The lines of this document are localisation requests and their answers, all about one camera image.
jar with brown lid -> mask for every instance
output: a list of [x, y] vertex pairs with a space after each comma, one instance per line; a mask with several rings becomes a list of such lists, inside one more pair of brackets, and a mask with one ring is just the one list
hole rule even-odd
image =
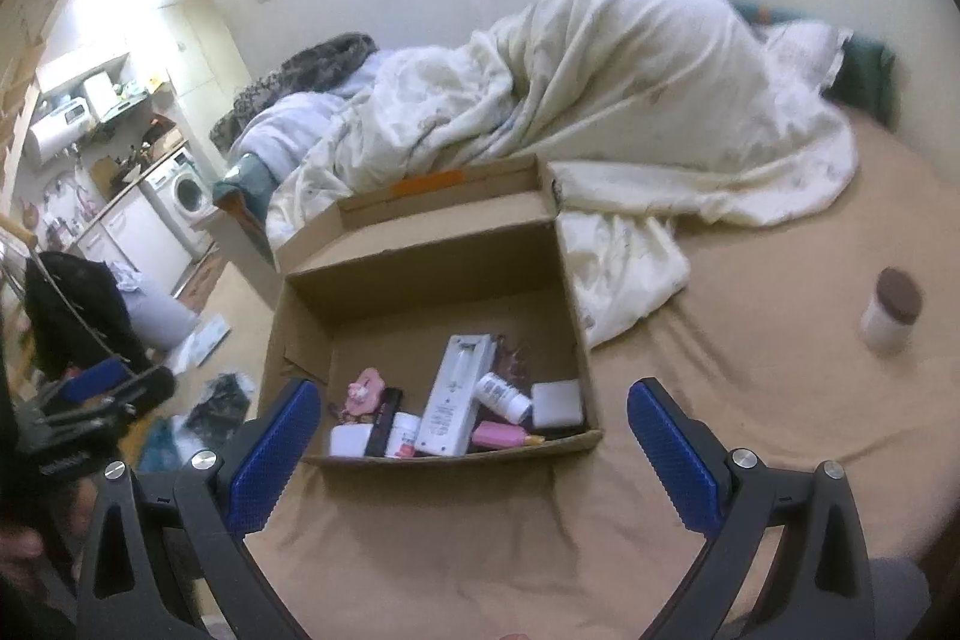
[[860, 334], [877, 353], [894, 353], [906, 345], [923, 309], [923, 293], [909, 274], [888, 266], [860, 319]]

metal screw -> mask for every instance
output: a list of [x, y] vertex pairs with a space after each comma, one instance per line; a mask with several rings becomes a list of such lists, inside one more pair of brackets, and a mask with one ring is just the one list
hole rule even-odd
[[744, 469], [752, 469], [757, 466], [757, 454], [746, 448], [737, 448], [733, 451], [733, 463]]
[[833, 480], [840, 480], [843, 477], [843, 467], [836, 461], [824, 461], [824, 472]]
[[198, 451], [190, 459], [194, 469], [209, 469], [217, 463], [217, 455], [213, 451]]
[[104, 469], [104, 477], [107, 480], [117, 480], [119, 477], [123, 477], [126, 471], [127, 466], [123, 461], [111, 461], [107, 465], [107, 469]]

pink bottle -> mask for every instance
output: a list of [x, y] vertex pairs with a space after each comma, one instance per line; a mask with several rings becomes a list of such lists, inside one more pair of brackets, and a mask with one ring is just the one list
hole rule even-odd
[[470, 441], [481, 448], [520, 448], [524, 445], [541, 445], [545, 437], [539, 434], [527, 434], [523, 427], [509, 423], [483, 421], [470, 436]]

blue gripper pad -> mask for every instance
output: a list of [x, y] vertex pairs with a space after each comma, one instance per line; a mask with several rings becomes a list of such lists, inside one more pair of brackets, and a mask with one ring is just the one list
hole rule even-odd
[[[320, 423], [317, 386], [310, 381], [294, 381], [291, 386], [286, 389], [288, 393], [281, 394], [267, 415], [244, 424], [244, 427], [254, 424], [253, 431], [262, 434], [246, 458], [232, 471], [229, 482], [229, 505], [224, 525], [236, 538], [262, 530], [267, 525], [270, 513]], [[234, 434], [230, 444], [242, 444], [241, 432], [243, 427]]]
[[627, 394], [627, 420], [683, 525], [714, 537], [723, 525], [717, 481], [645, 381]]
[[79, 405], [80, 402], [85, 402], [91, 396], [112, 389], [126, 376], [127, 370], [123, 366], [123, 362], [116, 357], [110, 357], [97, 365], [93, 365], [90, 369], [83, 370], [75, 378], [66, 381], [59, 391], [59, 395], [68, 402]]

open cardboard box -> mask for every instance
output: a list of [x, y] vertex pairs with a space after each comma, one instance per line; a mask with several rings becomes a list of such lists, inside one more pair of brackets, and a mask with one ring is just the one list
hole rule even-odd
[[[404, 180], [309, 221], [277, 251], [283, 290], [261, 404], [289, 377], [320, 384], [323, 416], [308, 462], [410, 466], [579, 451], [602, 437], [584, 335], [565, 274], [553, 181], [535, 158]], [[542, 445], [453, 458], [326, 456], [347, 385], [368, 366], [421, 415], [446, 343], [492, 333], [520, 345], [530, 383], [580, 380], [586, 426]]]

